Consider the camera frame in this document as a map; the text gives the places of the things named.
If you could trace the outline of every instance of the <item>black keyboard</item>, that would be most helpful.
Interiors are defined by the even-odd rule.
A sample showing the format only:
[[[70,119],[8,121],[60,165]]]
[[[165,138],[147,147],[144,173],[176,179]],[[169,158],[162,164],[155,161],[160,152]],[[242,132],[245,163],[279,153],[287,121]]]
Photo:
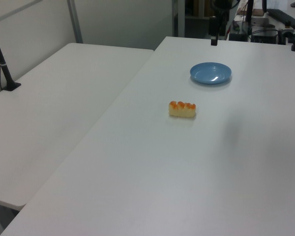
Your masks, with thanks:
[[[291,27],[295,29],[295,19],[292,16],[279,9],[267,9],[266,11],[269,13],[270,17],[282,22],[283,24],[285,24],[287,21],[290,21]]]

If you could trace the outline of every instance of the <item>cake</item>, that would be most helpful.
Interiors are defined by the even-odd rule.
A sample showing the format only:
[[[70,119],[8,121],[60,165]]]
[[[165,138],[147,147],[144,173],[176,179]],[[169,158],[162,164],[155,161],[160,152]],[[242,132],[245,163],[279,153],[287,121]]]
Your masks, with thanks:
[[[176,103],[175,101],[172,101],[168,105],[168,110],[171,116],[191,118],[196,114],[196,105],[184,102]]]

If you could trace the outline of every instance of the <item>plate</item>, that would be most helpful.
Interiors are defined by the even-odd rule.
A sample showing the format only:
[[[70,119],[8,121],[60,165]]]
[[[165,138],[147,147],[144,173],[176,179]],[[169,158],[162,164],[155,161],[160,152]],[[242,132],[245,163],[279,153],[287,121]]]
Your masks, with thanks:
[[[220,63],[205,62],[190,69],[191,78],[202,84],[215,85],[230,79],[232,70]]]

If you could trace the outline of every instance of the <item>white wall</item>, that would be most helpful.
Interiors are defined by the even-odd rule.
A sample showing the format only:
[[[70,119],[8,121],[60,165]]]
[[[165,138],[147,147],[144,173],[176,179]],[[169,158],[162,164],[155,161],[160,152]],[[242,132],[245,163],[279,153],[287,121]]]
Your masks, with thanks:
[[[66,0],[43,0],[0,21],[0,47],[14,80],[71,42]]]
[[[155,50],[173,35],[172,0],[75,0],[84,43]]]

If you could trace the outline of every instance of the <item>white table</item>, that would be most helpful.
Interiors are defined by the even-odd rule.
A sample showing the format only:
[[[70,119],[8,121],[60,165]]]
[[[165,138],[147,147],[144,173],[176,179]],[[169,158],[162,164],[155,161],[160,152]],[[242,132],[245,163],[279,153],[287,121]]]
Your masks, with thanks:
[[[152,53],[68,44],[0,92],[0,204],[20,210]]]
[[[192,82],[207,61],[232,81]],[[196,118],[170,117],[172,100],[196,103]],[[295,236],[295,53],[167,37],[12,235]]]

